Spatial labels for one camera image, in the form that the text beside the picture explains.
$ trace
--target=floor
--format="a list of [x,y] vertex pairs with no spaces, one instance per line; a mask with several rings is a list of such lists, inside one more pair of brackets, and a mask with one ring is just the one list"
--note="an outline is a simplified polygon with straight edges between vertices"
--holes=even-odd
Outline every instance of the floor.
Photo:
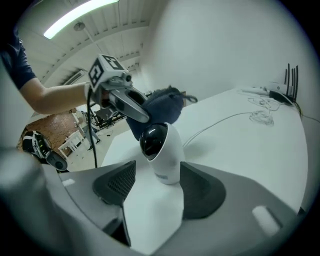
[[[108,129],[102,129],[96,133],[101,140],[99,144],[95,145],[98,167],[101,166],[115,136],[124,133],[129,129],[126,120],[122,119],[116,122],[114,126],[111,126]],[[87,139],[84,139],[84,143],[78,147],[78,150],[68,156],[68,170],[70,172],[95,168],[94,152],[93,150],[87,151],[89,147],[89,142]]]

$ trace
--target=ceiling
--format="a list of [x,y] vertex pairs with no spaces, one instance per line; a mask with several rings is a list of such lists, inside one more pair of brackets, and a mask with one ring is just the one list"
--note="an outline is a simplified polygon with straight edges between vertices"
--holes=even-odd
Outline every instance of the ceiling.
[[[77,71],[88,71],[99,53],[114,56],[134,70],[159,1],[119,0],[81,16],[52,39],[44,37],[44,32],[87,0],[41,1],[18,24],[33,72],[44,86],[58,86]],[[85,24],[84,30],[74,30],[78,22]]]

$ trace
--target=navy shirt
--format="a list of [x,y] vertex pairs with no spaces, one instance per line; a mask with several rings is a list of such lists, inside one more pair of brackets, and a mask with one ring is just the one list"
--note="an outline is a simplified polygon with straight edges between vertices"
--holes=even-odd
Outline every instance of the navy shirt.
[[26,82],[36,77],[28,64],[26,49],[18,36],[17,27],[14,28],[6,44],[0,49],[0,55],[6,70],[19,90]]

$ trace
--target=ceiling light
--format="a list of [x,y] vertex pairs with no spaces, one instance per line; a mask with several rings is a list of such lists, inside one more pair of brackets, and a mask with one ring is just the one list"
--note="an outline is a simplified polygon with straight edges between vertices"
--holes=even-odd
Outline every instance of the ceiling light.
[[44,36],[48,39],[53,38],[60,30],[62,30],[66,25],[73,22],[77,18],[81,17],[82,15],[97,9],[101,6],[105,6],[108,4],[112,4],[118,2],[119,0],[91,0],[84,4],[81,4],[77,8],[71,10],[58,21],[56,21],[49,29],[44,32]]

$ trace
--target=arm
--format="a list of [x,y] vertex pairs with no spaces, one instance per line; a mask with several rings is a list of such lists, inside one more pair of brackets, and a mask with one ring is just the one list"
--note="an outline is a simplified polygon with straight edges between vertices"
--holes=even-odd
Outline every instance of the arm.
[[44,87],[38,78],[26,82],[20,92],[34,111],[39,114],[56,114],[86,104],[86,83]]

